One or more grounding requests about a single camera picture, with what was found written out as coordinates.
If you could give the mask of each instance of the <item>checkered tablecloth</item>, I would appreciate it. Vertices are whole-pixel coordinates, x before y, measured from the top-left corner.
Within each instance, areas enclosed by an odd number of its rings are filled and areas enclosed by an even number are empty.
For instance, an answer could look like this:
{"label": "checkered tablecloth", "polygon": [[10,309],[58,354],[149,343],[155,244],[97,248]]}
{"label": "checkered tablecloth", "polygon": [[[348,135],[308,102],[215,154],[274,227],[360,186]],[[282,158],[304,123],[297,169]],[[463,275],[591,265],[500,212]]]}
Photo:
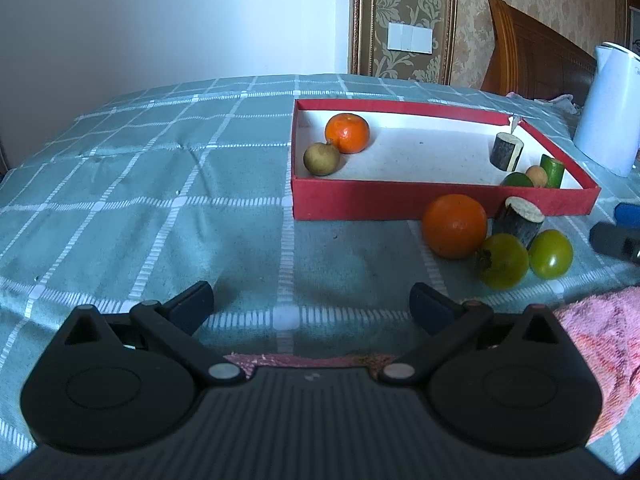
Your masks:
{"label": "checkered tablecloth", "polygon": [[[298,97],[429,101],[526,118],[602,186],[590,216],[546,220],[572,240],[570,272],[552,282],[529,273],[496,294],[471,262],[435,258],[418,222],[294,222]],[[571,142],[574,128],[575,118],[517,97],[339,75],[179,84],[78,117],[0,184],[0,470],[34,446],[20,388],[79,303],[126,312],[207,280],[219,311],[198,337],[219,352],[329,357],[412,348],[422,337],[407,306],[417,281],[511,312],[637,283],[636,267],[591,251],[588,232],[611,220],[617,202],[640,203],[640,176],[587,161]],[[640,451],[635,420],[640,406],[592,446],[619,470]]]}

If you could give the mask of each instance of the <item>wooden headboard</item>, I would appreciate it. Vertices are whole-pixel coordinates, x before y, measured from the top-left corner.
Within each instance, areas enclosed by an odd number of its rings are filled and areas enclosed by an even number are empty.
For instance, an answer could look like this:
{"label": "wooden headboard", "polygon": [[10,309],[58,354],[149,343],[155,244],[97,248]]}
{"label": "wooden headboard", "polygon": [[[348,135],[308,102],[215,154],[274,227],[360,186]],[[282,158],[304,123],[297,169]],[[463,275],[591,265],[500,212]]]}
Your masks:
{"label": "wooden headboard", "polygon": [[596,60],[538,20],[502,0],[489,0],[495,48],[482,90],[527,99],[573,94],[583,105],[596,72]]}

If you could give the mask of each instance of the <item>pink towel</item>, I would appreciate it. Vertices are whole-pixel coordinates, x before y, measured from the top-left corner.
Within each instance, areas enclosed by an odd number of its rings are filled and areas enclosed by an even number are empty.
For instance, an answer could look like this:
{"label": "pink towel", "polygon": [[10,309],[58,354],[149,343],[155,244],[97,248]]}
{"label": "pink towel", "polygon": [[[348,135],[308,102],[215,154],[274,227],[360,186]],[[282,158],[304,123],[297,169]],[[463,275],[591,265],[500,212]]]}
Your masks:
{"label": "pink towel", "polygon": [[[602,412],[590,442],[600,438],[625,416],[640,392],[640,287],[591,296],[556,311],[602,390]],[[387,355],[308,359],[283,354],[226,356],[250,376],[257,366],[366,366],[373,376],[394,357]]]}

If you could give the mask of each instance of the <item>orange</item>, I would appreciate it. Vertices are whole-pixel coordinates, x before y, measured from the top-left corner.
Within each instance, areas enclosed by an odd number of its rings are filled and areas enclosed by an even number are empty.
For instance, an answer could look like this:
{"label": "orange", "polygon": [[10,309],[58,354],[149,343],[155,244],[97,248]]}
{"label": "orange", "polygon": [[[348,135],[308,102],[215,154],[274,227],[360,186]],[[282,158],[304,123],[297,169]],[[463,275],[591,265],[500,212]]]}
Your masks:
{"label": "orange", "polygon": [[324,138],[340,153],[358,153],[369,142],[369,124],[356,114],[334,115],[324,127]]}
{"label": "orange", "polygon": [[471,256],[486,237],[486,212],[466,195],[444,195],[422,216],[422,236],[438,256],[459,260]]}

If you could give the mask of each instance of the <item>light switch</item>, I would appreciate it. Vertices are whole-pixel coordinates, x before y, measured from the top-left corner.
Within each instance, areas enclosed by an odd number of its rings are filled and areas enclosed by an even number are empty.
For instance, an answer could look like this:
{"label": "light switch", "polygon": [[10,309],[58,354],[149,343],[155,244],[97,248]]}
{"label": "light switch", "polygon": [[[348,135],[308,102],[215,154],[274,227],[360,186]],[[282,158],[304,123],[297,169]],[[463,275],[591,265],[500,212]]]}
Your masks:
{"label": "light switch", "polygon": [[389,50],[431,54],[433,30],[404,23],[389,23],[386,47]]}

